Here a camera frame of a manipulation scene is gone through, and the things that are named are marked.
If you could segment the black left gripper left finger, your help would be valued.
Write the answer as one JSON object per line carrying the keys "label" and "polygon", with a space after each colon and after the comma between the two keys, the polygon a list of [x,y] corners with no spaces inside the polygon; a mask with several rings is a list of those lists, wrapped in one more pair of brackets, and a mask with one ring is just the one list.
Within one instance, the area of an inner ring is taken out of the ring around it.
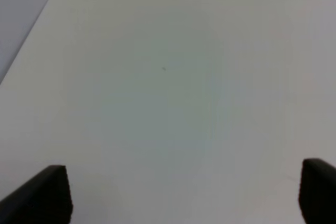
{"label": "black left gripper left finger", "polygon": [[70,223],[66,166],[50,165],[1,200],[1,223]]}

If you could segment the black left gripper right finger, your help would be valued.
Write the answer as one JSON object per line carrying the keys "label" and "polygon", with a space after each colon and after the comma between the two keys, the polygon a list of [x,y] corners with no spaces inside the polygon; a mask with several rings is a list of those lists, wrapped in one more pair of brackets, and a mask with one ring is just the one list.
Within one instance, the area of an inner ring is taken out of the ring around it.
{"label": "black left gripper right finger", "polygon": [[298,202],[305,223],[335,223],[335,167],[319,158],[304,159]]}

